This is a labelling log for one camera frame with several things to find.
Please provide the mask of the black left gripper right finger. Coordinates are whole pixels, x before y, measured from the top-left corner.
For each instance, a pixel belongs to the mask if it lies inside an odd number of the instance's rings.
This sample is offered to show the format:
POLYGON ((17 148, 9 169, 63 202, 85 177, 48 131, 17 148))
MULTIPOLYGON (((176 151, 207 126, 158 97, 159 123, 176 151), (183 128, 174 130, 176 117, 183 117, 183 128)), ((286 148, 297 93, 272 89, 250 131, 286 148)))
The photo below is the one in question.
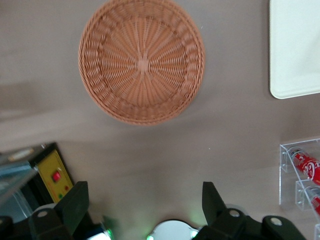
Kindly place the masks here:
POLYGON ((287 218, 267 215, 261 222, 241 210, 227 207, 213 182, 202 184, 202 210, 207 222, 197 240, 303 240, 287 218))

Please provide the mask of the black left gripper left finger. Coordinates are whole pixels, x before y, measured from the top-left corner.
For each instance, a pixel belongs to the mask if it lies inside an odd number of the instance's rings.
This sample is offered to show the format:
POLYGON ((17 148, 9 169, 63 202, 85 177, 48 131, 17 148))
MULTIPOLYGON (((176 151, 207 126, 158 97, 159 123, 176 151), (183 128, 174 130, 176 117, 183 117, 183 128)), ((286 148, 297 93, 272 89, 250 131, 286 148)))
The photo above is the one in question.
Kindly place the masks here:
POLYGON ((0 238, 2 240, 72 240, 88 208, 88 183, 79 181, 53 208, 43 207, 17 223, 13 223, 10 216, 1 216, 0 238))

